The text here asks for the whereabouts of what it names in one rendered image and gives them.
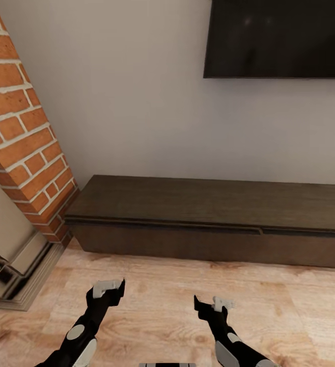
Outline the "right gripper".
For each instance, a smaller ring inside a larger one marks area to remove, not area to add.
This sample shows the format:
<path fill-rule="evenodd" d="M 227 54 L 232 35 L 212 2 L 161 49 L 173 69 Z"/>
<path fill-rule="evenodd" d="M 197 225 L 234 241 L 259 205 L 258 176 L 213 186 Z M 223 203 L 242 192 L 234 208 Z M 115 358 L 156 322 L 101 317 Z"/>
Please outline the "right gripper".
<path fill-rule="evenodd" d="M 225 307 L 222 307 L 221 312 L 214 311 L 210 304 L 199 302 L 196 295 L 194 297 L 194 310 L 199 312 L 198 317 L 200 319 L 208 321 L 209 327 L 217 321 L 226 323 L 229 312 Z"/>

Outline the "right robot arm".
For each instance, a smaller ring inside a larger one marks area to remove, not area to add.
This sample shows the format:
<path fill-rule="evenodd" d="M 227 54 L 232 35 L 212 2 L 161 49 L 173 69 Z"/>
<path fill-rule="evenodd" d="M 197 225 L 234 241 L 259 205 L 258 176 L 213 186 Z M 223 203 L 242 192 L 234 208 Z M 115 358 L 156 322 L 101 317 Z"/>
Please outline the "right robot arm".
<path fill-rule="evenodd" d="M 194 297 L 194 310 L 198 317 L 208 321 L 215 337 L 215 353 L 220 367 L 280 367 L 275 362 L 265 359 L 261 353 L 244 344 L 234 330 L 227 326 L 228 310 L 235 308 L 234 300 L 214 296 L 214 304 L 206 304 Z"/>

